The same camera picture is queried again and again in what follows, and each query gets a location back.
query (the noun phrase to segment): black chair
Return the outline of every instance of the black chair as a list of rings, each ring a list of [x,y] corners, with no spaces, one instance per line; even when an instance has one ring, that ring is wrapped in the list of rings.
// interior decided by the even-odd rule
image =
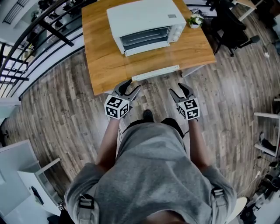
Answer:
[[[231,57],[234,57],[233,50],[259,41],[258,35],[251,37],[250,40],[248,39],[247,35],[243,32],[246,26],[233,15],[226,1],[221,0],[216,5],[216,12],[217,17],[211,21],[212,36],[219,41],[214,54],[219,51],[221,45],[225,45],[229,48]],[[222,36],[218,34],[220,30],[224,32]]]

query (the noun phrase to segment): black metal railing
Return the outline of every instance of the black metal railing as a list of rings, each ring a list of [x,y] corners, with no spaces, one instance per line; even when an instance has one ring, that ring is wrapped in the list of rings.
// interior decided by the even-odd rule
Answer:
[[[2,43],[0,49],[0,97],[13,96],[21,84],[24,81],[28,81],[28,77],[32,74],[32,72],[42,63],[44,63],[47,58],[49,58],[52,54],[57,52],[65,45],[74,45],[72,41],[80,37],[83,33],[78,34],[72,39],[68,39],[67,36],[82,27],[82,7],[95,1],[97,0],[72,1],[71,5],[67,5],[67,7],[64,9],[64,13],[61,15],[56,15],[56,18],[48,23],[45,21],[45,18],[53,14],[53,12],[55,12],[55,10],[62,6],[65,2],[69,2],[68,0],[56,1],[29,25],[29,27],[22,33],[6,56],[3,55],[5,43]],[[65,24],[60,23],[60,27],[55,29],[53,25],[59,22],[59,20],[65,16],[68,17],[68,21]],[[34,33],[33,30],[37,28],[37,26],[41,28],[41,31]],[[24,39],[28,35],[30,36],[30,34],[33,34],[32,38],[29,38],[29,41],[25,43],[25,45],[22,45]],[[47,43],[47,41],[53,37],[56,37],[56,39],[53,42]],[[30,68],[34,62],[36,62],[38,58],[43,56],[45,52],[47,52],[60,41],[63,41],[64,44],[52,51],[51,54],[48,54],[47,57],[43,58],[40,63],[38,63],[30,71]],[[30,49],[30,45],[32,44],[34,44],[34,48]],[[17,57],[13,58],[12,56],[16,50],[19,51],[18,49],[21,49],[21,53]],[[25,55],[25,59],[20,59],[23,54]]]

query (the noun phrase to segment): wooden floor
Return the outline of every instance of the wooden floor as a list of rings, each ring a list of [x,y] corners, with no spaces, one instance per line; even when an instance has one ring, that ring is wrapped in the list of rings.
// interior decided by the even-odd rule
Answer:
[[[254,13],[243,22],[249,36],[260,35],[259,43],[236,50],[234,58],[222,47],[217,63],[186,78],[177,72],[134,83],[133,86],[141,84],[142,91],[120,129],[123,131],[131,121],[140,119],[143,110],[151,109],[156,121],[172,117],[183,132],[187,131],[188,125],[168,93],[173,88],[182,94],[177,83],[187,83],[199,99],[199,122],[218,168],[239,195],[250,196],[259,179],[250,185],[251,181],[258,170],[268,165],[264,159],[256,160],[262,155],[253,147],[259,132],[264,131],[275,144],[273,122],[258,119],[253,113],[272,112],[272,100],[280,93],[280,58],[271,44],[270,58],[264,57],[271,34]],[[106,94],[93,95],[85,53],[81,50],[47,72],[23,95],[22,106],[5,121],[2,130],[10,133],[8,144],[29,139],[41,165],[57,157],[62,159],[48,172],[62,195],[84,163],[96,158],[108,124],[103,108],[105,98]],[[188,135],[184,141],[189,145]]]

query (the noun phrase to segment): gray shirt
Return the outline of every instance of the gray shirt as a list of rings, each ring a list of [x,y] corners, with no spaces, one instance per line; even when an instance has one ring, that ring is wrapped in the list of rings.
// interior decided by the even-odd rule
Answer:
[[[214,187],[223,189],[222,202],[211,199]],[[209,166],[200,172],[177,130],[162,123],[129,128],[108,172],[92,163],[83,167],[65,194],[75,223],[84,223],[78,203],[89,190],[95,201],[94,224],[137,224],[161,210],[177,212],[190,224],[211,224],[215,216],[219,224],[236,203],[236,192],[218,169]]]

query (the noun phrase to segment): white toaster oven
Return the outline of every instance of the white toaster oven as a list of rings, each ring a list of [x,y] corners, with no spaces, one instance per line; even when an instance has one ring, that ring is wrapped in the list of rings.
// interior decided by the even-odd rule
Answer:
[[[107,9],[113,38],[130,56],[178,41],[186,21],[172,0],[141,0]]]

